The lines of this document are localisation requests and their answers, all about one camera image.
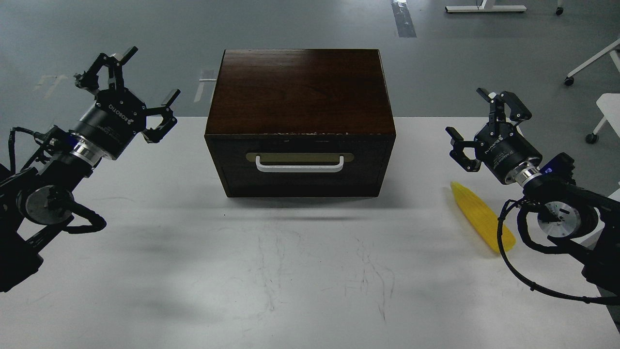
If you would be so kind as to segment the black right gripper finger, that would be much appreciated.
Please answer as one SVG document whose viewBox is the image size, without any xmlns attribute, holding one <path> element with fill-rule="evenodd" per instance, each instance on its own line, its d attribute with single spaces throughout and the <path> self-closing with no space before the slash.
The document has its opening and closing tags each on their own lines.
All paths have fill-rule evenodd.
<svg viewBox="0 0 620 349">
<path fill-rule="evenodd" d="M 533 116 L 515 93 L 509 91 L 494 93 L 483 88 L 477 88 L 476 92 L 489 103 L 488 124 L 491 129 L 499 129 L 501 122 L 506 123 L 505 106 L 510 109 L 510 121 L 517 122 L 517 125 L 522 121 L 530 120 Z"/>
<path fill-rule="evenodd" d="M 482 142 L 477 141 L 465 141 L 462 135 L 453 127 L 446 127 L 448 135 L 451 137 L 452 150 L 449 152 L 449 156 L 458 163 L 463 170 L 467 172 L 478 172 L 480 170 L 482 161 L 476 156 L 475 159 L 470 159 L 465 154 L 465 148 L 472 148 L 478 150 L 483 146 Z"/>
</svg>

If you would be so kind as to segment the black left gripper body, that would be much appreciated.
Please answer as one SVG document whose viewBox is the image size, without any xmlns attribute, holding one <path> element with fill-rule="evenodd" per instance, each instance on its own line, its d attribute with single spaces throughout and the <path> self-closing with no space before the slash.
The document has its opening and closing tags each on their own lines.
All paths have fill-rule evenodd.
<svg viewBox="0 0 620 349">
<path fill-rule="evenodd" d="M 105 89 L 80 117 L 74 131 L 116 160 L 137 133 L 146 128 L 146 104 L 128 89 Z"/>
</svg>

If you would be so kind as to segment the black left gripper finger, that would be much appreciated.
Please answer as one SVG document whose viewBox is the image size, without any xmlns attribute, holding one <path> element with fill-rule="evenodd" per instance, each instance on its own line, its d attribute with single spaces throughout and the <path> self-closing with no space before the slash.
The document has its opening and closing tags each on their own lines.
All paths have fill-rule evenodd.
<svg viewBox="0 0 620 349">
<path fill-rule="evenodd" d="M 100 53 L 89 69 L 82 74 L 75 75 L 75 86 L 97 96 L 100 93 L 99 72 L 103 67 L 106 67 L 108 71 L 108 90 L 124 93 L 125 86 L 122 68 L 137 51 L 137 47 L 131 47 L 121 58 L 117 58 L 115 55 L 109 56 L 105 53 Z"/>
<path fill-rule="evenodd" d="M 146 128 L 141 133 L 147 143 L 159 143 L 177 124 L 177 119 L 173 116 L 171 106 L 179 97 L 180 89 L 173 89 L 157 108 L 146 108 L 146 117 L 160 116 L 162 121 L 155 128 Z"/>
</svg>

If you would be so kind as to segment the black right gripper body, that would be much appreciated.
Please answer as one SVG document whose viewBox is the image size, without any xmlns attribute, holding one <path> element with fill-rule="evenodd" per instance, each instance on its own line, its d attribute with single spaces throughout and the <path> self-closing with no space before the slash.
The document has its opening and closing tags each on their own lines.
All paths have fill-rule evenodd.
<svg viewBox="0 0 620 349">
<path fill-rule="evenodd" d="M 513 124 L 496 122 L 495 126 L 498 126 L 498 131 L 487 124 L 475 135 L 474 141 L 480 145 L 475 155 L 500 183 L 509 185 L 514 183 L 513 179 L 509 179 L 509 172 L 525 161 L 540 165 L 542 155 Z"/>
</svg>

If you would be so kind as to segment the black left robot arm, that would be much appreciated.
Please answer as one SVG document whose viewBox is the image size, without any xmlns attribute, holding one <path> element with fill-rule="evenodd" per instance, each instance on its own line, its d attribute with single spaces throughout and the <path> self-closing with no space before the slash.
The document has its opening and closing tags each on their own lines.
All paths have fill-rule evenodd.
<svg viewBox="0 0 620 349">
<path fill-rule="evenodd" d="M 123 67 L 135 55 L 100 53 L 75 85 L 94 96 L 73 130 L 54 126 L 46 133 L 14 127 L 7 142 L 10 166 L 1 168 L 1 291 L 36 273 L 40 251 L 59 233 L 103 230 L 99 214 L 75 201 L 73 190 L 91 176 L 101 159 L 116 160 L 134 137 L 157 143 L 177 124 L 173 89 L 161 106 L 148 108 L 124 83 Z"/>
</svg>

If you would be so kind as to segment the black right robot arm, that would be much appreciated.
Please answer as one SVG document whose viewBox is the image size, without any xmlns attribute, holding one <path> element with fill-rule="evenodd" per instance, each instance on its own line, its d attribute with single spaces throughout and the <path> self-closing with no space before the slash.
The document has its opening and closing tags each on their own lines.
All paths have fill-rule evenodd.
<svg viewBox="0 0 620 349">
<path fill-rule="evenodd" d="M 520 200 L 507 200 L 491 230 L 499 254 L 513 275 L 531 291 L 563 300 L 603 305 L 619 304 L 619 210 L 618 201 L 578 187 L 572 177 L 574 160 L 557 154 L 545 166 L 542 155 L 518 130 L 532 114 L 518 96 L 509 91 L 477 93 L 489 104 L 488 122 L 471 141 L 453 127 L 450 157 L 467 172 L 482 165 L 503 185 L 517 183 Z M 529 280 L 509 262 L 502 241 L 503 223 L 512 208 L 519 208 L 517 230 L 521 241 L 543 254 L 567 254 L 582 263 L 582 276 L 612 293 L 610 297 L 574 296 L 557 292 Z"/>
</svg>

